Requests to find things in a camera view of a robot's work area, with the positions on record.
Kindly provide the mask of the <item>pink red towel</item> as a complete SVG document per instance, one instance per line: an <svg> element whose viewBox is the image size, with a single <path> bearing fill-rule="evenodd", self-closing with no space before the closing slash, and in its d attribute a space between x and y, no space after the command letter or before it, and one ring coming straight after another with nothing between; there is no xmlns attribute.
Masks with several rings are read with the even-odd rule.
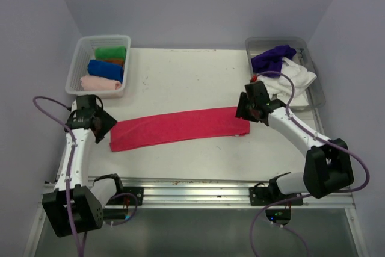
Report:
<svg viewBox="0 0 385 257"><path fill-rule="evenodd" d="M110 149L141 147L200 138L244 136L250 122L235 117L236 107L159 114L118 122L111 130Z"/></svg>

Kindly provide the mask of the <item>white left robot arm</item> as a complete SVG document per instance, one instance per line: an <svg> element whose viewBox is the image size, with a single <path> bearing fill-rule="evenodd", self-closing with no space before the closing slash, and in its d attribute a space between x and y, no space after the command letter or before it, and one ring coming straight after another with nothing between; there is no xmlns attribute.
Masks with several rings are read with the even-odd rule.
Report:
<svg viewBox="0 0 385 257"><path fill-rule="evenodd" d="M113 173L88 184L90 149L99 144L117 121L103 107L100 97L77 96L65 124L66 149L60 176L51 193L42 198L43 209L58 237L99 229L103 209L125 197L120 177Z"/></svg>

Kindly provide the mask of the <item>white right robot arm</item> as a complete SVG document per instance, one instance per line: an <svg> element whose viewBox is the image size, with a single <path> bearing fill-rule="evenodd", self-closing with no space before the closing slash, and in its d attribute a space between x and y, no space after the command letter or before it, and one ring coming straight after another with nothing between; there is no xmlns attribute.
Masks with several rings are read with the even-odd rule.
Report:
<svg viewBox="0 0 385 257"><path fill-rule="evenodd" d="M281 100L270 99L263 82L245 85L235 116L276 130L305 158L303 171L269 180L266 190L272 203L282 204L298 193L320 199L353 183L347 144L340 138L329 140L303 123Z"/></svg>

